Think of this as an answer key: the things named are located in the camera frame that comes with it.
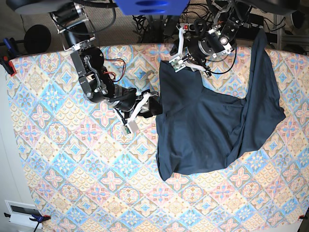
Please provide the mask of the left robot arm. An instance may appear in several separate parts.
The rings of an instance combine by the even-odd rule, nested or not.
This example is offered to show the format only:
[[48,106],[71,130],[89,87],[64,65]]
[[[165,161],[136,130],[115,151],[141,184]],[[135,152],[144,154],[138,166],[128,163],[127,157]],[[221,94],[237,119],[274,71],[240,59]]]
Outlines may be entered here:
[[188,50],[186,57],[197,65],[204,65],[206,58],[230,54],[235,48],[235,36],[248,21],[252,8],[276,15],[292,13],[300,6],[299,0],[226,0],[221,9],[213,1],[206,1],[213,21],[204,18],[194,21],[195,36],[184,38]]

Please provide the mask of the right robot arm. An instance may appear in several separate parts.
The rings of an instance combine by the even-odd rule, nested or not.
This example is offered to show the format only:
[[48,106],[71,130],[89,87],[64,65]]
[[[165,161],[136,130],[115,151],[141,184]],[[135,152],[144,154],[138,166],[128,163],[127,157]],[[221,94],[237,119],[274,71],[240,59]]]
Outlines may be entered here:
[[114,108],[123,122],[137,116],[150,118],[162,113],[159,94],[147,89],[137,95],[136,88],[118,85],[119,79],[104,66],[106,59],[102,51],[92,43],[95,29],[84,7],[101,6],[114,10],[117,6],[115,3],[86,0],[8,0],[6,4],[21,15],[50,15],[64,40],[64,49],[72,50],[70,56],[87,100],[92,103],[106,103]]

